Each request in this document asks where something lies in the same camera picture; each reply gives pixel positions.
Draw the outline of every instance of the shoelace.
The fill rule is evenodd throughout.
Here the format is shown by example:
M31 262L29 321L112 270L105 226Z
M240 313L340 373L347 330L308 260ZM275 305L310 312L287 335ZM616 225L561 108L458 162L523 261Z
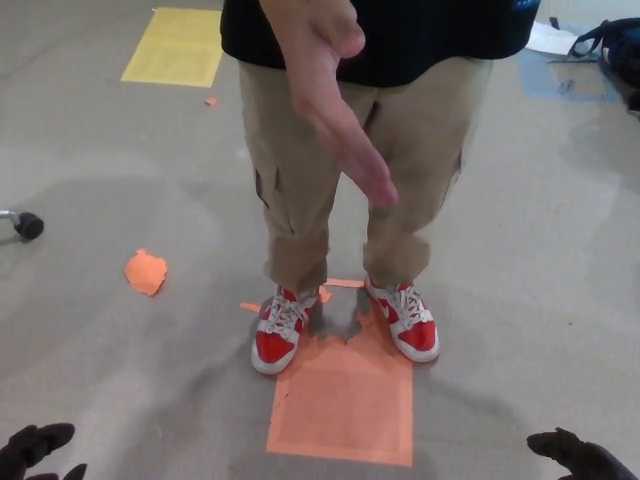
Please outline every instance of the shoelace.
M305 323L308 320L307 312L301 303L287 300L278 293L271 303L271 312L267 319L265 332L277 333L287 339L296 328L298 318L301 318Z
M418 323L426 323L424 318L424 304L418 294L418 291L411 285L405 290L400 290L397 294L397 302L399 305L399 311L407 312L406 316L403 316L402 322L407 329L411 329Z

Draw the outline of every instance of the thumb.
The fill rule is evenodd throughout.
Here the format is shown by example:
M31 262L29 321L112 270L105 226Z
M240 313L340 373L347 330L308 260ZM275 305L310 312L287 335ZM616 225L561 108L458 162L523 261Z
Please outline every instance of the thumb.
M358 55L365 44L364 32L358 25L358 15L349 0L325 0L321 11L314 15L318 34L341 58Z

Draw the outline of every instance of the yellow tape square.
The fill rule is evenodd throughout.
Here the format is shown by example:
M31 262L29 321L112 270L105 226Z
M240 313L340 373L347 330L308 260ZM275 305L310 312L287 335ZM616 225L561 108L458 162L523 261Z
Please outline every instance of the yellow tape square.
M222 58L221 12L158 8L123 82L210 88Z

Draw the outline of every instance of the white paper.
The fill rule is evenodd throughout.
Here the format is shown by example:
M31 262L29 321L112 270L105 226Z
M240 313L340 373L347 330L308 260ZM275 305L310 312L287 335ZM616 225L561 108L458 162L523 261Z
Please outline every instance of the white paper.
M537 52L567 55L577 39L578 36L571 32L556 30L550 25L536 22L527 48Z

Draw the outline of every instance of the chair caster wheel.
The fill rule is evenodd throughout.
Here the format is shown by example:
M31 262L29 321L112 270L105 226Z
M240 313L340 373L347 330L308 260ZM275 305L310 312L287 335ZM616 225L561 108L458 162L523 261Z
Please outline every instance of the chair caster wheel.
M35 240L44 231L44 221L37 215L30 212L22 212L19 217L20 223L14 225L13 228L23 239L27 241Z

